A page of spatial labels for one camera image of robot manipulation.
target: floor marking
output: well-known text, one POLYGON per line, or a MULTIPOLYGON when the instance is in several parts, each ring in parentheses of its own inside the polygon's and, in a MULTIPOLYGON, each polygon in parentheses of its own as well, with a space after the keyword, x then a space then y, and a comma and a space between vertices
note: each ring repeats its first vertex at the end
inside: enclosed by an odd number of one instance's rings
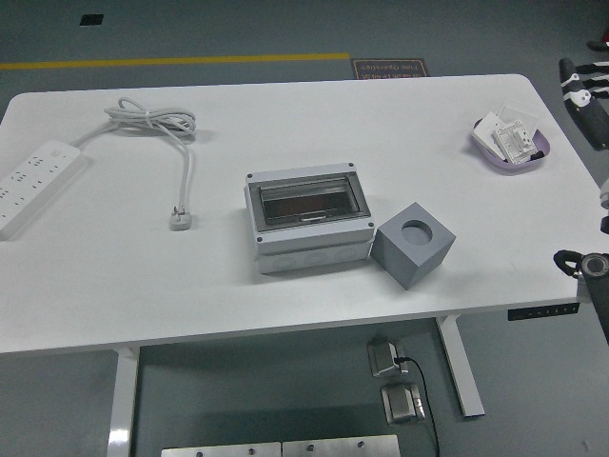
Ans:
POLYGON ((80 69, 132 67, 144 65, 243 64, 249 62, 292 62, 305 60, 348 60, 346 52, 310 54, 226 55, 211 57, 168 57, 158 59, 67 60, 50 62, 0 63, 0 70, 80 69))

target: white metal table frame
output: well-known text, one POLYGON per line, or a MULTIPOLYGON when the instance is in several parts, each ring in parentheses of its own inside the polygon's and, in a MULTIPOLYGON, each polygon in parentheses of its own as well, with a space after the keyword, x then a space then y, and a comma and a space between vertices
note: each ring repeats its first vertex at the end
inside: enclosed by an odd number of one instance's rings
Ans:
POLYGON ((22 94, 0 125, 0 176, 43 142, 98 127, 121 96, 195 112, 194 227, 167 229, 182 166, 172 145, 110 133, 0 245, 0 277, 12 278, 0 288, 0 353, 118 350, 108 455, 128 455, 139 347, 205 338, 434 317, 463 414, 484 414, 457 317, 573 303, 575 284, 552 255, 603 241, 598 187, 518 75, 22 94), (539 110, 552 148, 528 172, 493 168, 470 138, 505 97, 539 110), (411 290, 372 260, 255 271, 246 175, 341 162, 357 165, 377 225, 417 201, 457 235, 411 290), (566 221, 568 232, 556 230, 566 221))

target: purple tray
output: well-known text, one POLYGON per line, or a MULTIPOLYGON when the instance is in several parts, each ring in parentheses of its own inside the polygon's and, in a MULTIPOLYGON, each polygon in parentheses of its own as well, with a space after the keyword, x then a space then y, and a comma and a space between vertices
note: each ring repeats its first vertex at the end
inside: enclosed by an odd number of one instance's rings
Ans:
MULTIPOLYGON (((474 129, 480 123, 480 121, 481 119, 476 124, 474 124, 474 129)), ((543 134, 539 130, 535 130, 535 134, 533 135, 533 144, 535 145, 537 150, 543 152, 543 157, 537 160, 530 160, 522 164, 510 164, 509 162, 503 162, 490 150, 484 148, 478 142, 476 142, 476 144, 480 147, 482 155, 486 157, 486 160, 488 160, 494 166, 499 167, 500 169, 526 169, 527 167, 532 167, 535 164, 541 162, 541 160, 547 157, 550 153, 550 143, 548 143, 547 138, 543 136, 543 134)))

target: white power strip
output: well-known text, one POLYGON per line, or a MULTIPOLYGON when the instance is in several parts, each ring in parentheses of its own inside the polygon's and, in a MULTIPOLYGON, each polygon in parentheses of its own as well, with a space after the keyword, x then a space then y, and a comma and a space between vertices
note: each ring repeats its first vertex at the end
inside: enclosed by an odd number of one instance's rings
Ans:
POLYGON ((84 164, 79 149, 48 141, 0 181, 0 241, 11 238, 84 164))

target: gray square block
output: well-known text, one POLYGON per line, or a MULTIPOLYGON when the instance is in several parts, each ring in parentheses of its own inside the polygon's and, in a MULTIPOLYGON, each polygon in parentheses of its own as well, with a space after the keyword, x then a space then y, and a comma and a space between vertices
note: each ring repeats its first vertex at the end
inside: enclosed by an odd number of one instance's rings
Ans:
POLYGON ((403 288, 442 263, 455 241, 448 228, 413 203, 377 229, 370 255, 403 288))

